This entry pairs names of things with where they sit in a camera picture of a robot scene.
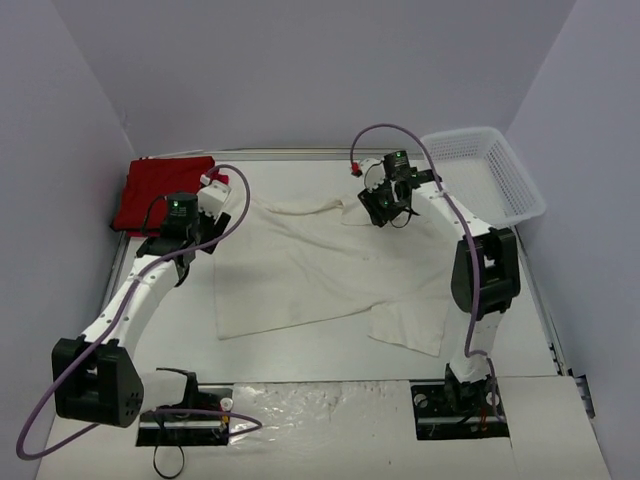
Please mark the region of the white t-shirt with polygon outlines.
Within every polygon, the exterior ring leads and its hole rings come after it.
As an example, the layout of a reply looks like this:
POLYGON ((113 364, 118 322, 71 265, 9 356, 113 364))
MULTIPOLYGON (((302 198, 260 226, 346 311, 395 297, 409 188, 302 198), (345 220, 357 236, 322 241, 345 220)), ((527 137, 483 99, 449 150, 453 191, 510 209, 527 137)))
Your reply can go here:
POLYGON ((372 339, 439 355, 454 247, 431 222, 378 228, 353 196, 228 209, 246 217, 214 254, 219 338, 366 313, 372 339))

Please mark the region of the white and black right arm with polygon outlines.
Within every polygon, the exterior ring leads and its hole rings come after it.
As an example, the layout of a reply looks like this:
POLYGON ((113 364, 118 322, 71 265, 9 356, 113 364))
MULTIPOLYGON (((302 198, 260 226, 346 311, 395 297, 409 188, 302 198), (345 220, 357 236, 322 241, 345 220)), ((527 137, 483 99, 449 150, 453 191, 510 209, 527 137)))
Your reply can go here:
POLYGON ((363 181, 358 199, 373 225, 402 214, 421 217, 455 246, 450 281, 453 312, 467 323, 445 370, 446 406, 465 413, 480 397, 477 386, 495 379, 490 359, 498 326, 521 291, 515 234, 477 218, 446 189, 434 167, 410 165, 405 151, 351 163, 363 181))

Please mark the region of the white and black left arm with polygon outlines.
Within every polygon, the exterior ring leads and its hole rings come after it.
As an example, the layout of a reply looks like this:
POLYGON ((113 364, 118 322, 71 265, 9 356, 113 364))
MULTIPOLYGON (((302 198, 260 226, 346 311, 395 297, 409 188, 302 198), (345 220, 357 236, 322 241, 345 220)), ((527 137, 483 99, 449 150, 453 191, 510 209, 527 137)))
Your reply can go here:
POLYGON ((160 230, 138 248, 120 289, 77 338, 61 339, 53 348, 58 416, 128 427, 159 407, 179 418, 198 412, 202 395, 195 374, 168 367, 141 374, 133 356, 162 300, 186 280, 197 251, 215 250, 230 221, 223 210, 230 192, 214 183, 196 194, 165 196, 160 230))

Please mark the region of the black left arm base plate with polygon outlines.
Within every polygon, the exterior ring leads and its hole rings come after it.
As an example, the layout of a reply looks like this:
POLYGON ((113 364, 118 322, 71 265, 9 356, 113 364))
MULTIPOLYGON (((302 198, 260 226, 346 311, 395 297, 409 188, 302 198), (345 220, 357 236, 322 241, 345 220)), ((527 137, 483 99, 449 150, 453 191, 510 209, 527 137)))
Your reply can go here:
MULTIPOLYGON (((230 410, 233 407, 231 385, 204 385, 191 409, 230 410)), ((146 412, 139 417, 136 447, 204 447, 229 443, 227 418, 200 414, 158 414, 146 412)))

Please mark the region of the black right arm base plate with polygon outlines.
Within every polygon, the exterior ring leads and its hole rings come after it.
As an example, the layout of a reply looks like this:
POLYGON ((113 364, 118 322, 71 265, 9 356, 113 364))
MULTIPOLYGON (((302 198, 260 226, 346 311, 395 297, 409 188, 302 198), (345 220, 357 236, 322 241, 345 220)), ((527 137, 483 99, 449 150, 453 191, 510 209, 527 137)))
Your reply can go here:
POLYGON ((509 438, 508 424, 494 412, 491 386, 481 382, 471 397, 454 406, 443 381, 412 382, 415 435, 418 441, 509 438))

